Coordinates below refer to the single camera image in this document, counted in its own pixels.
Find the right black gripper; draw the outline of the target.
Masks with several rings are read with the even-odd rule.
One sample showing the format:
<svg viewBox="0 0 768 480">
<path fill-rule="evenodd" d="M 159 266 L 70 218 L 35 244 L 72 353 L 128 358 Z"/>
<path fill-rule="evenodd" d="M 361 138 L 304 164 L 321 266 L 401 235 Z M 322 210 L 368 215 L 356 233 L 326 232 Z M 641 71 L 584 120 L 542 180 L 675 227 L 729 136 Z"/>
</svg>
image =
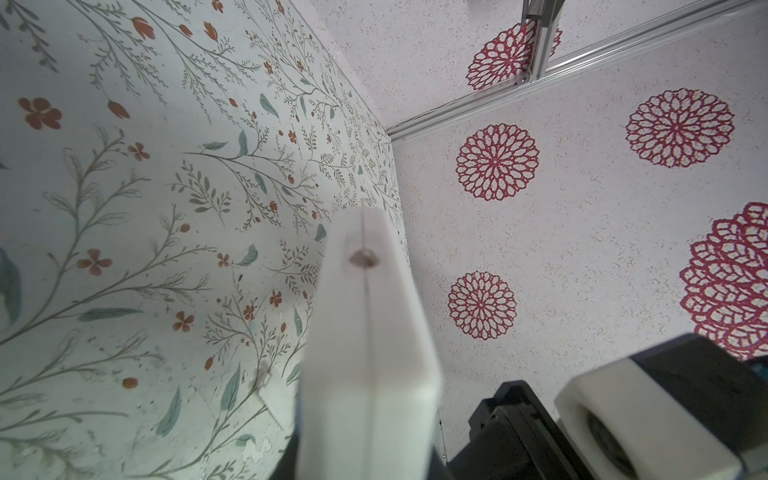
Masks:
<svg viewBox="0 0 768 480">
<path fill-rule="evenodd" d="M 453 479 L 590 479 L 592 474 L 527 382 L 509 381 L 469 417 Z"/>
</svg>

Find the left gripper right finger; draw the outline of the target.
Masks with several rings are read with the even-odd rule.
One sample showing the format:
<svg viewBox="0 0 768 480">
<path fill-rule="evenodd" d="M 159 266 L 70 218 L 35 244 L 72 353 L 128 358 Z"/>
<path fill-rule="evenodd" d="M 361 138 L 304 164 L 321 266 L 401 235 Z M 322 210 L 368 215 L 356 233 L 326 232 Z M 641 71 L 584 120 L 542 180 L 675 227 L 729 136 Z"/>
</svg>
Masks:
<svg viewBox="0 0 768 480">
<path fill-rule="evenodd" d="M 432 449 L 432 456 L 428 467 L 427 480 L 454 480 L 445 458 L 438 452 L 437 448 Z"/>
</svg>

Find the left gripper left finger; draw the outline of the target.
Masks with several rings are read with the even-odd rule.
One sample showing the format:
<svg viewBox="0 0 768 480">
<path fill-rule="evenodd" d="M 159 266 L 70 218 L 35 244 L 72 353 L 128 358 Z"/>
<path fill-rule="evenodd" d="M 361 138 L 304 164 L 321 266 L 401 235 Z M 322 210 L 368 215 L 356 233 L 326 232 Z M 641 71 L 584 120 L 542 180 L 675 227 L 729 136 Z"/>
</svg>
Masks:
<svg viewBox="0 0 768 480">
<path fill-rule="evenodd" d="M 293 434 L 285 447 L 283 454 L 269 476 L 270 480 L 295 480 L 295 470 L 298 456 L 298 436 Z"/>
</svg>

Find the white battery compartment cover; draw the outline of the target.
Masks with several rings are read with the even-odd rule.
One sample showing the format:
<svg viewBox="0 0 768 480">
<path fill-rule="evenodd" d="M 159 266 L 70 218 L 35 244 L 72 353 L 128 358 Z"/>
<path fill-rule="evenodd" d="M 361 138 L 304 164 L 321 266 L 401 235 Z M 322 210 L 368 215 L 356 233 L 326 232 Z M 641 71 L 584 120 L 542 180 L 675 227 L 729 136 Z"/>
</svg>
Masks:
<svg viewBox="0 0 768 480">
<path fill-rule="evenodd" d="M 257 388 L 257 395 L 277 425 L 286 432 L 295 429 L 298 390 L 281 377 L 268 376 Z"/>
</svg>

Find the white remote control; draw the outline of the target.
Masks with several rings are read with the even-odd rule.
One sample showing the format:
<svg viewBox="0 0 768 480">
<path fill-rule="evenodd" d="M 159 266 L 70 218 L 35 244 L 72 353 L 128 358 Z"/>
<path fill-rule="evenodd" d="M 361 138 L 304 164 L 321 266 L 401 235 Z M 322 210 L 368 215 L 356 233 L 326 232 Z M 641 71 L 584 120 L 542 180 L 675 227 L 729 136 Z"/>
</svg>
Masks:
<svg viewBox="0 0 768 480">
<path fill-rule="evenodd" d="M 443 375 L 398 235 L 380 209 L 338 212 L 298 387 L 299 479 L 424 479 Z"/>
</svg>

